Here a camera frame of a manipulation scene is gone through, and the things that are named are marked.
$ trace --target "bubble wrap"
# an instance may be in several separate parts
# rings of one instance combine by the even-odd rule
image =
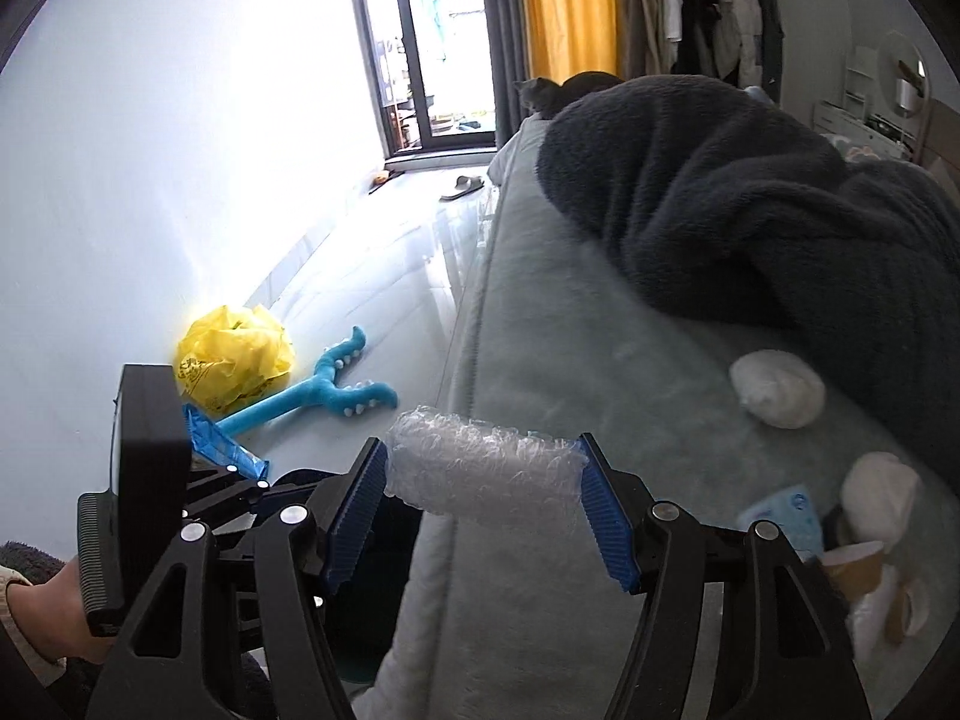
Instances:
[[[481,525],[569,530],[587,457],[572,440],[463,420],[421,407],[385,439],[387,495]]]

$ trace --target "mattress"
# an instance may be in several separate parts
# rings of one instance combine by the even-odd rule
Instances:
[[[865,452],[913,464],[923,492],[890,562],[928,583],[932,613],[918,637],[878,645],[861,670],[884,717],[957,614],[957,499],[829,382],[827,408],[808,428],[778,430],[744,413],[731,363],[761,348],[803,349],[774,331],[674,319],[638,300],[541,194],[534,165],[548,126],[528,119],[491,165],[500,205],[446,405],[521,430],[592,432],[611,465],[640,475],[654,497],[725,527],[799,483],[825,514]],[[709,704],[721,598],[721,586],[707,587],[689,720]],[[427,514],[394,646],[354,701],[357,717],[603,717],[642,604],[606,575],[584,517],[539,533]]]

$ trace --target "person's wrist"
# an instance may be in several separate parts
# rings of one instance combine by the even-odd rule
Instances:
[[[43,584],[7,585],[7,607],[23,637],[42,658],[51,663],[65,658],[66,645],[58,637],[64,627],[56,620],[56,606],[47,603]]]

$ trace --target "gray cat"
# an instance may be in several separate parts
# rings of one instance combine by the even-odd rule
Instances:
[[[578,73],[563,81],[563,85],[550,79],[530,79],[517,81],[520,102],[530,110],[539,113],[543,119],[553,119],[570,103],[576,103],[590,92],[602,92],[623,83],[609,73],[597,70]]]

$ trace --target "blue snack bag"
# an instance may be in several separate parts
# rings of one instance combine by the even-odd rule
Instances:
[[[193,442],[193,451],[198,455],[218,466],[237,466],[237,470],[248,479],[259,481],[267,478],[270,461],[261,460],[243,449],[192,403],[184,404],[184,418]]]
[[[801,560],[824,554],[824,533],[806,485],[796,485],[757,501],[736,519],[746,531],[758,519],[776,522]]]

